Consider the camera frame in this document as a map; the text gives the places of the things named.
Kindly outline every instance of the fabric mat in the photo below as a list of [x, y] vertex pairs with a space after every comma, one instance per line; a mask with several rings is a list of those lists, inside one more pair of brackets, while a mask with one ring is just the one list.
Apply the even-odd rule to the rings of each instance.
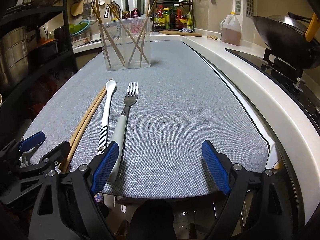
[[[124, 107], [129, 82], [139, 97], [127, 123], [123, 158], [116, 182], [103, 193], [136, 198], [179, 198], [217, 190], [201, 155], [209, 139], [233, 163], [263, 171], [268, 145], [241, 104], [196, 52], [180, 41], [151, 42], [151, 67], [107, 72], [103, 54], [88, 62], [46, 104], [24, 138], [42, 130], [47, 139], [32, 164], [63, 140], [69, 141], [106, 81], [113, 78], [108, 143]], [[70, 164], [89, 163], [98, 152], [106, 97], [95, 112]]]

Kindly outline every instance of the striped spoon handle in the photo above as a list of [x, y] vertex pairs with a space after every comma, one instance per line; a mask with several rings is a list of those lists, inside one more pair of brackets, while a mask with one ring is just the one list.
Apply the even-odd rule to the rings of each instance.
[[109, 121], [109, 113], [110, 113], [110, 104], [111, 104], [111, 96], [112, 94], [107, 94], [106, 104], [103, 110], [102, 122], [101, 122], [101, 129], [100, 129], [100, 138], [98, 144], [98, 151], [99, 154], [107, 148], [107, 135], [108, 135], [108, 121]]

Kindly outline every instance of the fork tines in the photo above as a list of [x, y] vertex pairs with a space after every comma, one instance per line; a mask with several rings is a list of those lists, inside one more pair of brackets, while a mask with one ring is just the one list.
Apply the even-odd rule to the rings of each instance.
[[129, 97], [134, 97], [134, 96], [138, 96], [138, 83], [129, 83], [128, 85], [128, 89], [127, 89], [127, 96]]

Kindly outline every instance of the fork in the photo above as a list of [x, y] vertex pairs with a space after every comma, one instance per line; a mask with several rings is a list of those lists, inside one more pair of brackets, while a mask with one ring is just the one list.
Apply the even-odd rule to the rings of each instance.
[[129, 83], [127, 93], [124, 97], [123, 103], [124, 103], [124, 109], [119, 117], [119, 120], [117, 122], [115, 131], [113, 133], [111, 141], [114, 141], [119, 146], [119, 156], [116, 160], [115, 166], [113, 167], [107, 183], [112, 184], [116, 181], [116, 177], [118, 175], [121, 157], [122, 157], [122, 150], [123, 150], [123, 141], [124, 141], [124, 133], [125, 128], [127, 125], [127, 117], [129, 114], [129, 108], [138, 100], [138, 83], [137, 85], [135, 83]]

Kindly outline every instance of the wooden cutting board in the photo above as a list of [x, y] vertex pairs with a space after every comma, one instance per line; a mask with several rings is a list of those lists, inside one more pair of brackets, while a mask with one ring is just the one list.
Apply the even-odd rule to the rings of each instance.
[[79, 14], [82, 14], [82, 10], [83, 10], [83, 3], [84, 3], [84, 0], [81, 0], [80, 2], [78, 3], [75, 3], [71, 6], [71, 15], [73, 17], [76, 17], [77, 15]]
[[185, 33], [185, 32], [179, 32], [179, 31], [159, 31], [162, 34], [167, 35], [181, 35], [181, 36], [193, 36], [193, 37], [201, 37], [201, 33]]

